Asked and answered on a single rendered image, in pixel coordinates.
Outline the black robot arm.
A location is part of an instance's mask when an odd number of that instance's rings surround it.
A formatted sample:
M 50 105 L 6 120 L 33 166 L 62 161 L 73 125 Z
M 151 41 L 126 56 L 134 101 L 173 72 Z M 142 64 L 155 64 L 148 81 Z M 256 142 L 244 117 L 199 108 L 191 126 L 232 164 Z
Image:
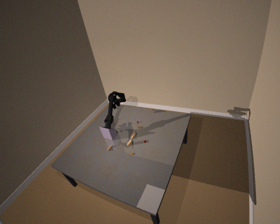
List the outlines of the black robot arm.
M 120 106 L 121 102 L 125 102 L 125 94 L 124 93 L 120 93 L 117 91 L 113 91 L 112 93 L 109 94 L 108 96 L 108 101 L 109 101 L 109 109 L 108 109 L 108 115 L 106 117 L 106 119 L 104 120 L 105 122 L 105 127 L 106 129 L 111 129 L 111 124 L 113 122 L 113 116 L 112 116 L 112 111 L 113 111 L 113 102 L 115 101 L 116 97 L 119 97 L 118 102 L 116 105 Z

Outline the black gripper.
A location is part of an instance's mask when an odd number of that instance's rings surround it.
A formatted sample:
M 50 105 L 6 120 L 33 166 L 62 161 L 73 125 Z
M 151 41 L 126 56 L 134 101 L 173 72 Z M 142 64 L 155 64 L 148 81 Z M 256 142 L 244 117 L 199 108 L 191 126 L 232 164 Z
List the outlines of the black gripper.
M 115 98 L 115 100 L 114 100 L 114 102 L 113 102 L 113 106 L 112 106 L 112 108 L 113 109 L 115 109 L 116 108 L 116 104 L 119 104 L 119 102 L 118 102 L 118 99 L 117 98 Z

